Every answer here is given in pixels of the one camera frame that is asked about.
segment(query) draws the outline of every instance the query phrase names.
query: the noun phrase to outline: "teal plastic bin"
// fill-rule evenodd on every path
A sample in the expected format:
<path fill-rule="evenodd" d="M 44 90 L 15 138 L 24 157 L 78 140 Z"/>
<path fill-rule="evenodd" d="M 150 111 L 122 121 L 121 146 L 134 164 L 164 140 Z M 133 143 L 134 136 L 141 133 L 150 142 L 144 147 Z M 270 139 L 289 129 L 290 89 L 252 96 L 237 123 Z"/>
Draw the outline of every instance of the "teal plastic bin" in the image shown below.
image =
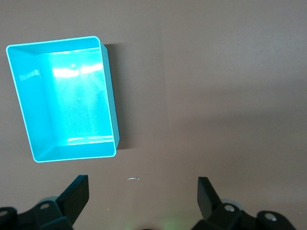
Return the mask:
<path fill-rule="evenodd" d="M 10 45 L 6 52 L 36 162 L 115 156 L 118 125 L 99 38 Z"/>

